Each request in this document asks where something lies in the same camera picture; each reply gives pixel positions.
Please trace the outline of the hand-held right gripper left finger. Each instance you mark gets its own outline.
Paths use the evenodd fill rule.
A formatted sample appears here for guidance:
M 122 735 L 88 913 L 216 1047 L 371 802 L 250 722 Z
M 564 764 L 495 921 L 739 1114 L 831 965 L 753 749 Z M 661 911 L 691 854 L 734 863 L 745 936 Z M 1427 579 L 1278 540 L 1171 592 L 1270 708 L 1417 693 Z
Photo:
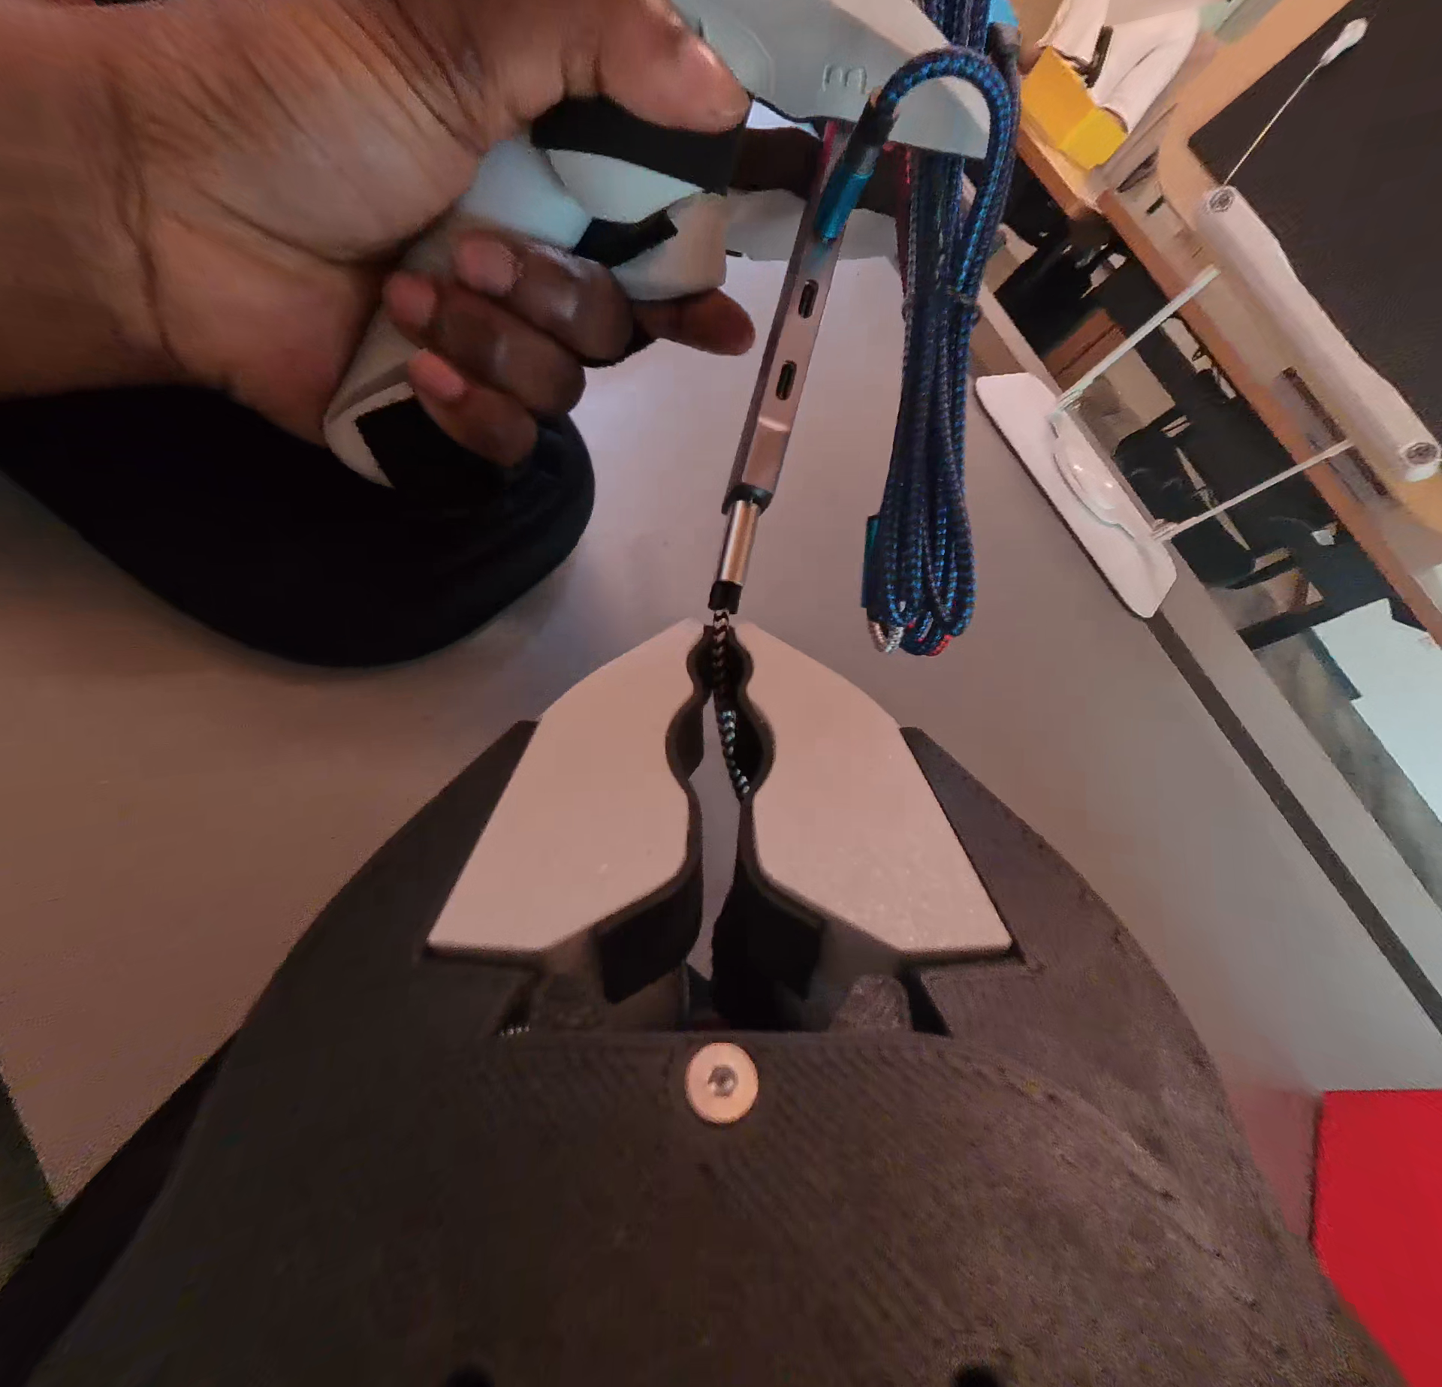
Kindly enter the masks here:
M 602 665 L 535 722 L 434 921 L 436 955 L 588 980 L 627 1001 L 701 921 L 699 621 Z

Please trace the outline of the grey usb hub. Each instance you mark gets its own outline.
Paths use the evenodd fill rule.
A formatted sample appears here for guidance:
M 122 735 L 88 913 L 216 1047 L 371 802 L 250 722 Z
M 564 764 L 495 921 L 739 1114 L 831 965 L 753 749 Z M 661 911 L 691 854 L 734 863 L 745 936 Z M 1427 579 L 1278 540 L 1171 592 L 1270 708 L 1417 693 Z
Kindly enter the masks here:
M 894 116 L 871 103 L 856 126 L 837 124 L 823 143 L 732 466 L 724 502 L 730 519 L 764 512 L 777 491 L 844 227 L 875 174 Z

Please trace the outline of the yellow box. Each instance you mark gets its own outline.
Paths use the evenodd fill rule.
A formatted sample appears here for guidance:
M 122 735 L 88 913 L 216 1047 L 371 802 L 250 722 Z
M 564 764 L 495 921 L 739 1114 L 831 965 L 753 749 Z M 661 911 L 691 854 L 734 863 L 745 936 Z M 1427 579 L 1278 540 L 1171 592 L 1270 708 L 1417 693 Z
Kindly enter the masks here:
M 1102 168 L 1123 147 L 1127 124 L 1100 105 L 1077 67 L 1052 46 L 1020 84 L 1020 116 L 1031 135 L 1075 168 Z

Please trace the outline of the black padded pouch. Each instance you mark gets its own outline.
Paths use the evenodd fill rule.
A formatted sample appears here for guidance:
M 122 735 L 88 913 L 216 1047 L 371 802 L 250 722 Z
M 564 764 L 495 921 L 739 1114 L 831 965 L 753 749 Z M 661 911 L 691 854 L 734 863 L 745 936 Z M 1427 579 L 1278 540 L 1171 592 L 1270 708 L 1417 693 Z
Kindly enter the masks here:
M 564 416 L 520 466 L 405 403 L 374 485 L 218 389 L 6 401 L 4 475 L 153 596 L 245 647 L 315 666 L 445 649 L 527 594 L 586 531 L 596 477 Z

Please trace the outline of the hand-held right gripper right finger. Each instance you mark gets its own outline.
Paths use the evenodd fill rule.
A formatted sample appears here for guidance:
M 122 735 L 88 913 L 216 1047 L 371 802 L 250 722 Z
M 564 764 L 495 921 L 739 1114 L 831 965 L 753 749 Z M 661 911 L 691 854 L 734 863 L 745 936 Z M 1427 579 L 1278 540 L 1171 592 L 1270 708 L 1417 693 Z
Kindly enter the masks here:
M 711 626 L 720 747 L 739 800 L 711 940 L 735 1026 L 827 1026 L 863 978 L 995 963 L 1016 942 L 888 710 L 791 644 Z

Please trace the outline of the red plastic bin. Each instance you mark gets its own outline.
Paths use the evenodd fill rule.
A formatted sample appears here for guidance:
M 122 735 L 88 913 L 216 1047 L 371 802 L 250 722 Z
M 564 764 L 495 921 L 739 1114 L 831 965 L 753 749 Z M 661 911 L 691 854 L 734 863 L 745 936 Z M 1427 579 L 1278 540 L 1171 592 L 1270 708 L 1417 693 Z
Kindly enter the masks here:
M 1316 1127 L 1312 1247 L 1412 1385 L 1440 1383 L 1440 1091 L 1333 1091 Z

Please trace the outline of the white stand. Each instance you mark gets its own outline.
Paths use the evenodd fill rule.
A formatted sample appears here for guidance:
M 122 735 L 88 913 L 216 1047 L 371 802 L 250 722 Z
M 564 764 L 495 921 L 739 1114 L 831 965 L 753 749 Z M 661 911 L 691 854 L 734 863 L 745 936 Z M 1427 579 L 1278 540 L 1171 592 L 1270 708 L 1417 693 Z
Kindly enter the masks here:
M 1276 493 L 1282 485 L 1308 481 L 1308 472 L 1345 456 L 1368 466 L 1387 487 L 1423 485 L 1438 475 L 1438 439 L 1421 422 L 1402 393 L 1356 351 L 1322 303 L 1297 275 L 1287 252 L 1234 179 L 1215 185 L 1196 206 L 1196 233 L 1213 261 L 1180 294 L 1154 311 L 1121 346 L 1106 355 L 1075 386 L 1056 395 L 1026 372 L 995 374 L 978 384 L 980 403 L 1087 550 L 1121 603 L 1137 617 L 1154 617 L 1177 580 L 1167 546 L 1182 533 L 1221 523 L 1236 506 Z M 1285 466 L 1259 466 L 1234 495 L 1219 495 L 1200 477 L 1205 510 L 1169 517 L 1150 512 L 1072 416 L 1072 407 L 1121 357 L 1137 351 L 1165 321 L 1180 315 L 1217 279 L 1228 279 L 1253 302 L 1253 311 L 1272 328 L 1303 368 L 1306 389 L 1320 386 L 1322 407 L 1331 414 L 1335 439 L 1310 445 L 1306 458 Z

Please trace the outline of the black panel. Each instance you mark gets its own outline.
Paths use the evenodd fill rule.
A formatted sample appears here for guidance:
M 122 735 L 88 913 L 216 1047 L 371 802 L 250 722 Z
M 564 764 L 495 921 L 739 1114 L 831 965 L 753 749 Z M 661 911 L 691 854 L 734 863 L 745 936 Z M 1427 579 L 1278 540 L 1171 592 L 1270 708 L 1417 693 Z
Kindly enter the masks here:
M 1352 0 L 1188 145 L 1320 307 L 1440 428 L 1440 0 Z

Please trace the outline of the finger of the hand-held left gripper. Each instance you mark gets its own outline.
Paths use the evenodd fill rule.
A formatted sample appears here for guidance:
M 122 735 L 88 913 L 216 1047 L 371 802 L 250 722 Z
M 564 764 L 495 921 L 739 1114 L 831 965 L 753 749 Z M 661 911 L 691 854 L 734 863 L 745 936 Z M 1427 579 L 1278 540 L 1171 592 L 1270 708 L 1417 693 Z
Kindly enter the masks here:
M 751 97 L 856 122 L 909 61 L 947 47 L 915 0 L 670 0 Z
M 804 200 L 785 189 L 732 191 L 726 206 L 726 250 L 722 267 L 730 260 L 781 261 L 791 248 L 802 221 Z M 900 267 L 898 225 L 892 216 L 856 206 L 840 237 L 839 260 L 884 260 Z

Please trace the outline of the person's left hand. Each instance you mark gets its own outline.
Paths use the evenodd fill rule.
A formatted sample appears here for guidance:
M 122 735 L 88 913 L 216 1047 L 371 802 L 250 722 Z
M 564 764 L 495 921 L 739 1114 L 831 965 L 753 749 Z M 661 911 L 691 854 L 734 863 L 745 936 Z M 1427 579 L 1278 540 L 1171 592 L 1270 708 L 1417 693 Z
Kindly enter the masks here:
M 567 97 L 699 133 L 749 111 L 667 0 L 4 0 L 4 399 L 206 386 L 321 443 L 384 313 L 424 410 L 512 466 L 638 332 L 745 353 L 726 294 L 634 311 L 504 231 L 395 265 Z

